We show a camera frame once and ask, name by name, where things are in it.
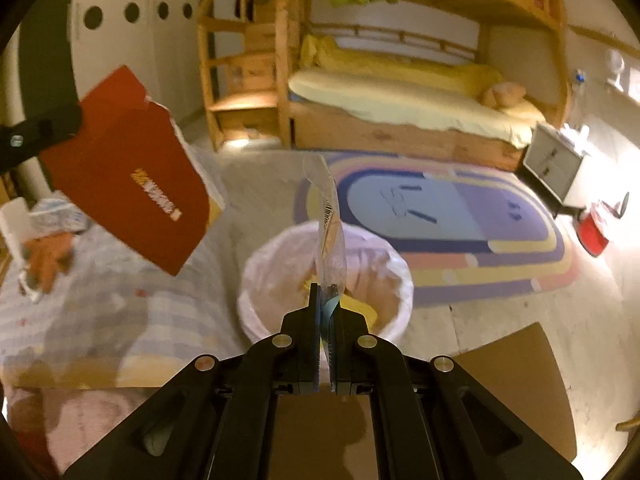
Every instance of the black circular hole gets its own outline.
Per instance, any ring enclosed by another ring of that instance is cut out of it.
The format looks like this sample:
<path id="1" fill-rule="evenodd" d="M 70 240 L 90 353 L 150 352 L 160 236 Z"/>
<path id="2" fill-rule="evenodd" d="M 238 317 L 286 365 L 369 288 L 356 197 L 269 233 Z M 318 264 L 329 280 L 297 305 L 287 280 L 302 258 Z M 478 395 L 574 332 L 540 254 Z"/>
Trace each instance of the black circular hole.
<path id="1" fill-rule="evenodd" d="M 167 2 L 161 2 L 158 5 L 158 16 L 161 20 L 166 20 L 169 17 L 169 5 Z"/>
<path id="2" fill-rule="evenodd" d="M 135 23 L 140 18 L 140 7 L 131 2 L 124 8 L 124 17 L 129 23 Z"/>
<path id="3" fill-rule="evenodd" d="M 193 16 L 193 7 L 191 7 L 191 4 L 184 4 L 182 6 L 182 13 L 187 20 L 190 19 L 191 16 Z"/>
<path id="4" fill-rule="evenodd" d="M 89 7 L 84 13 L 84 26 L 89 30 L 95 30 L 102 25 L 102 18 L 102 9 L 100 7 Z"/>

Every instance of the metal bolt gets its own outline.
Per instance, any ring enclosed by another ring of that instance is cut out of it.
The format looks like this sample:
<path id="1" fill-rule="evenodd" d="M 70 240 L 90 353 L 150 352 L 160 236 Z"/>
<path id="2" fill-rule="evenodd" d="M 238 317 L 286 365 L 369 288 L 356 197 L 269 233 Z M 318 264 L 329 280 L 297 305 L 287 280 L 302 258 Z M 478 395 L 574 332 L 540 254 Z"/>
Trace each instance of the metal bolt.
<path id="1" fill-rule="evenodd" d="M 436 367 L 436 370 L 447 373 L 453 370 L 453 361 L 449 357 L 436 357 L 433 366 Z"/>
<path id="2" fill-rule="evenodd" d="M 216 360 L 210 355 L 203 355 L 196 359 L 196 370 L 199 372 L 208 372 L 216 365 Z"/>
<path id="3" fill-rule="evenodd" d="M 362 346 L 363 348 L 373 348 L 377 344 L 378 340 L 372 335 L 361 335 L 358 338 L 358 345 Z"/>
<path id="4" fill-rule="evenodd" d="M 278 334 L 277 336 L 273 337 L 271 342 L 277 348 L 286 348 L 287 346 L 291 345 L 291 343 L 293 343 L 293 339 L 290 335 Z"/>
<path id="5" fill-rule="evenodd" d="M 24 142 L 24 137 L 21 135 L 14 135 L 11 140 L 9 141 L 9 144 L 11 145 L 12 148 L 20 148 L 22 146 L 22 143 Z"/>

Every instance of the white fan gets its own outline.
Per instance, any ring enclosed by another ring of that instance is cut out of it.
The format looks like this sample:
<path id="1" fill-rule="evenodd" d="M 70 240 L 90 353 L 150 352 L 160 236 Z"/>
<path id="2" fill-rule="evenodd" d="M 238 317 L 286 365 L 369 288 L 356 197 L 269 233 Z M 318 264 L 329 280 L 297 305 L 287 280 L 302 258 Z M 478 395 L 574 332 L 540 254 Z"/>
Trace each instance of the white fan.
<path id="1" fill-rule="evenodd" d="M 622 59 L 622 54 L 613 48 L 607 50 L 607 65 L 609 71 L 613 74 L 612 77 L 607 79 L 607 83 L 623 92 L 622 85 L 620 84 L 620 75 L 625 69 L 625 60 Z"/>

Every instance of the colorful rug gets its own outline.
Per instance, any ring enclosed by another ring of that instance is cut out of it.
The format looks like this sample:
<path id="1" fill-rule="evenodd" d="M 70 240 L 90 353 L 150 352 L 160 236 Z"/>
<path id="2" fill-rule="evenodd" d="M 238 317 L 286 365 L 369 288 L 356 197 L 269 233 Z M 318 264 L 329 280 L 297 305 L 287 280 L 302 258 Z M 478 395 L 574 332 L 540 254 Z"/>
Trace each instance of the colorful rug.
<path id="1" fill-rule="evenodd" d="M 340 215 L 386 239 L 407 261 L 414 307 L 553 290 L 577 277 L 575 248 L 510 173 L 399 156 L 327 156 Z M 318 218 L 308 182 L 294 221 Z"/>

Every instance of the bed sheet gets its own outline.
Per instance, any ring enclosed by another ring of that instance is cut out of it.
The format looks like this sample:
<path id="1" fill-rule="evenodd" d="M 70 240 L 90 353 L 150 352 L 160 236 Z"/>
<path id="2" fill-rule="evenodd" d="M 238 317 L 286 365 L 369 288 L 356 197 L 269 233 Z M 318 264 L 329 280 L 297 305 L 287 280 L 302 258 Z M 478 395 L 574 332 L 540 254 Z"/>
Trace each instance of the bed sheet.
<path id="1" fill-rule="evenodd" d="M 342 108 L 372 123 L 455 129 L 505 140 L 519 150 L 531 143 L 532 131 L 526 121 L 491 110 L 458 92 L 321 68 L 296 72 L 289 89 L 309 101 Z"/>
<path id="2" fill-rule="evenodd" d="M 218 180 L 212 158 L 194 153 Z M 69 275 L 59 276 L 38 304 L 20 294 L 11 266 L 0 288 L 2 382 L 153 388 L 200 354 L 222 359 L 245 352 L 231 215 L 222 213 L 175 277 L 96 224 L 77 238 Z"/>

